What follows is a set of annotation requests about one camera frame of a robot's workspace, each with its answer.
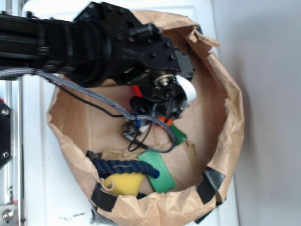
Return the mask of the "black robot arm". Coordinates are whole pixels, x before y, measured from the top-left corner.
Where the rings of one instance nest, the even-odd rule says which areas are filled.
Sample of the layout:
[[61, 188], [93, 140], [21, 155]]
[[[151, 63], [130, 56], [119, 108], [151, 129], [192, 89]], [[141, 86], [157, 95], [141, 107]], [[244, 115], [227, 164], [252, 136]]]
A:
[[137, 86], [144, 112], [177, 119], [196, 99], [188, 55], [126, 8], [91, 2], [72, 22], [0, 15], [1, 68], [62, 73], [85, 88]]

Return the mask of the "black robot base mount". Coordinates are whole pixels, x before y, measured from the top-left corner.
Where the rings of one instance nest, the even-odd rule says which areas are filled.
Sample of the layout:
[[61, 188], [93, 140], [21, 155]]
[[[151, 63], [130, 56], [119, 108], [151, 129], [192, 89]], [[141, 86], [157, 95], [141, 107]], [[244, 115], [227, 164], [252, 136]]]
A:
[[0, 169], [11, 159], [11, 109], [0, 98]]

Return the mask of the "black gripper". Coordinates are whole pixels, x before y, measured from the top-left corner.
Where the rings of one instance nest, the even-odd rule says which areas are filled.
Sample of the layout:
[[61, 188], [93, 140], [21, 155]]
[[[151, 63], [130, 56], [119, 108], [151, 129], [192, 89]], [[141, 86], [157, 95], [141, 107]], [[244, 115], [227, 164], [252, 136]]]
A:
[[188, 55], [172, 45], [153, 23], [143, 24], [128, 9], [90, 3], [75, 19], [87, 64], [73, 75], [91, 88], [111, 79], [137, 86], [148, 114], [178, 119], [196, 98]]

